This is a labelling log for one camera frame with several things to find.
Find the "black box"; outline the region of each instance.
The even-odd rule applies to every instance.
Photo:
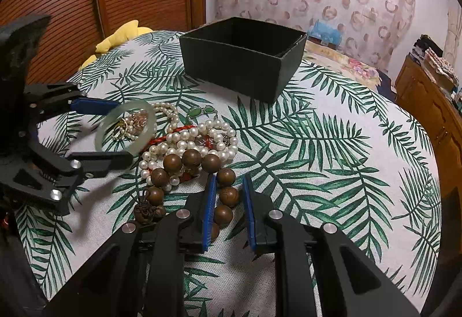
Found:
[[[270,104],[299,67],[305,42],[305,32],[239,17],[180,36],[188,75]]]

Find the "cabinet handle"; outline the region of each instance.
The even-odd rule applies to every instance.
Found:
[[[443,132],[446,130],[446,127],[443,126],[443,128],[441,129],[441,131],[438,132],[438,135],[436,136],[436,140],[438,140],[440,138],[440,136],[443,134]]]
[[[441,139],[438,141],[438,145],[441,144],[441,142],[444,140],[444,138],[447,136],[447,132],[444,132],[444,135],[441,137]]]

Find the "fabric pile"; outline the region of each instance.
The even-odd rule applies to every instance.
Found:
[[[451,64],[445,58],[438,57],[438,55],[431,48],[428,48],[425,51],[425,60],[436,72],[446,76],[454,84],[454,86],[459,86],[459,78],[457,77],[456,72],[452,68]]]

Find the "leaf pattern tablecloth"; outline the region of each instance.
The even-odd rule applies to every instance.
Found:
[[[190,107],[213,105],[240,139],[231,165],[237,185],[251,172],[258,192],[302,223],[335,222],[420,310],[441,228],[437,166],[422,126],[363,85],[309,61],[302,61],[272,106],[197,81],[184,74],[179,35],[137,37],[70,80],[90,97],[173,102],[182,121]],[[229,71],[217,62],[216,73],[225,79]],[[91,151],[100,120],[60,115],[41,125],[39,137],[62,154]],[[162,130],[165,119],[160,123]],[[110,138],[105,143],[112,150],[123,145]],[[25,251],[48,298],[130,218],[130,196],[145,186],[134,164],[86,180],[73,194],[68,216],[30,206],[17,211]],[[183,206],[205,180],[202,175],[166,195],[167,210]],[[274,315],[273,256],[255,259],[246,245],[242,204],[211,249],[187,260],[184,301],[191,316]]]

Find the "green gemstone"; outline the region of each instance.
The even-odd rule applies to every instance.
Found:
[[[212,113],[216,112],[216,110],[215,110],[215,108],[213,106],[207,105],[206,107],[204,107],[204,112],[206,114],[212,114]]]
[[[198,117],[202,114],[202,109],[199,106],[193,106],[189,109],[188,114],[191,118]]]

